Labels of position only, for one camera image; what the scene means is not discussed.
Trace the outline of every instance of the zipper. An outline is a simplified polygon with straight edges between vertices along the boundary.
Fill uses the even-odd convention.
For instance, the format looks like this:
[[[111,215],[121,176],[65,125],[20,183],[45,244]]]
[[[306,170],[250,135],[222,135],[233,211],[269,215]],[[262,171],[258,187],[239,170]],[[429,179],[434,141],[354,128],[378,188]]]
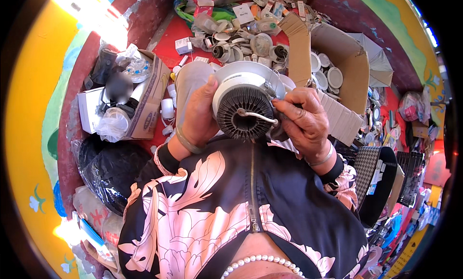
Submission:
[[[249,215],[251,217],[251,222],[252,222],[252,232],[259,232],[259,224],[258,224],[258,219],[257,219],[257,208],[256,208],[256,184],[254,182],[254,144],[252,144],[252,149],[251,149],[251,174],[250,174],[250,179],[251,179],[251,206],[249,207]]]

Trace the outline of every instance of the black and pink floral jacket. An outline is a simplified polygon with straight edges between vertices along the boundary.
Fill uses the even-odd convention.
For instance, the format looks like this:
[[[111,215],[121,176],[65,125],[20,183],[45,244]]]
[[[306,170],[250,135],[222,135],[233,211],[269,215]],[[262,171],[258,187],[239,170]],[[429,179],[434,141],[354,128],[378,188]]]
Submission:
[[[276,142],[216,137],[178,162],[161,145],[131,186],[119,239],[127,278],[220,278],[250,232],[265,232],[306,278],[353,278],[368,244],[355,170],[317,176]]]

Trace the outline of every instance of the woman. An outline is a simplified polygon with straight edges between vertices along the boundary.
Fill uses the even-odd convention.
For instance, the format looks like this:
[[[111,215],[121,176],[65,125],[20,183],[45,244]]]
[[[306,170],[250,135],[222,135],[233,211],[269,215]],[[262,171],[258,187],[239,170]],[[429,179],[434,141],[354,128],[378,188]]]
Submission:
[[[179,72],[181,134],[157,148],[131,186],[119,239],[123,274],[353,278],[368,252],[355,170],[328,141],[315,90],[296,88],[272,101],[287,116],[281,123],[296,154],[266,137],[214,136],[217,81],[207,80],[213,70],[206,65],[191,62]],[[204,149],[192,154],[192,145]]]

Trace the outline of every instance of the silver bracelet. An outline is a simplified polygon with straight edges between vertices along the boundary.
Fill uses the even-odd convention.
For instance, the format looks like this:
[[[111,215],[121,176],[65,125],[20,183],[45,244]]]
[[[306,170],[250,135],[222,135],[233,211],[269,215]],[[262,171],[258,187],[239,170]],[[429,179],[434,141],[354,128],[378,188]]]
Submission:
[[[329,160],[332,155],[333,155],[333,144],[330,142],[330,152],[328,153],[328,155],[321,162],[309,163],[305,158],[304,158],[304,160],[306,161],[306,163],[309,164],[309,166],[320,166],[322,163]]]
[[[179,140],[179,142],[185,147],[185,149],[187,149],[189,152],[191,153],[194,153],[194,154],[200,154],[204,151],[204,149],[200,149],[198,148],[197,146],[195,146],[194,144],[190,143],[188,141],[188,139],[185,137],[185,135],[183,134],[183,131],[182,131],[182,127],[181,126],[177,126],[177,129],[176,129],[176,135],[177,135],[177,138]]]

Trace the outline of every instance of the black cuff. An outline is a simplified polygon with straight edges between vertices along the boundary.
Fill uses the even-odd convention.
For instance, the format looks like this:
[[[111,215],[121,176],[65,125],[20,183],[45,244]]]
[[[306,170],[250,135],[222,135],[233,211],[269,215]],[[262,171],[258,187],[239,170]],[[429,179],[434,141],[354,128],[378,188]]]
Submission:
[[[157,157],[159,158],[159,162],[171,173],[177,173],[178,165],[180,162],[176,160],[171,154],[169,149],[167,148],[167,144],[163,145],[157,151]]]
[[[343,159],[341,159],[341,157],[339,155],[337,155],[337,154],[336,154],[336,156],[337,156],[337,158],[336,158],[336,162],[334,163],[333,168],[329,172],[327,172],[326,174],[319,176],[320,179],[321,179],[321,182],[323,184],[334,182],[334,180],[337,177],[339,177],[339,175],[344,170]]]

